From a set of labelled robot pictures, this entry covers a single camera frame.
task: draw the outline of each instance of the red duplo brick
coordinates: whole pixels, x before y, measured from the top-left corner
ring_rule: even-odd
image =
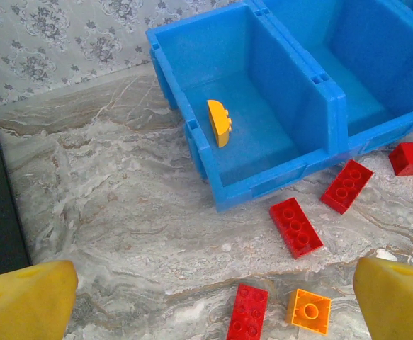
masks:
[[[227,340],[259,340],[268,304],[266,290],[239,285]]]
[[[269,214],[294,259],[323,246],[295,198],[273,205]]]
[[[321,197],[321,201],[338,213],[344,214],[372,175],[371,170],[353,159],[350,160]]]
[[[397,176],[413,175],[413,142],[400,143],[389,155]]]

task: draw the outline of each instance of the orange lego brick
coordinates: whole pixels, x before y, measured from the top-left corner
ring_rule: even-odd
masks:
[[[327,335],[331,299],[297,289],[290,295],[286,322],[312,332]]]

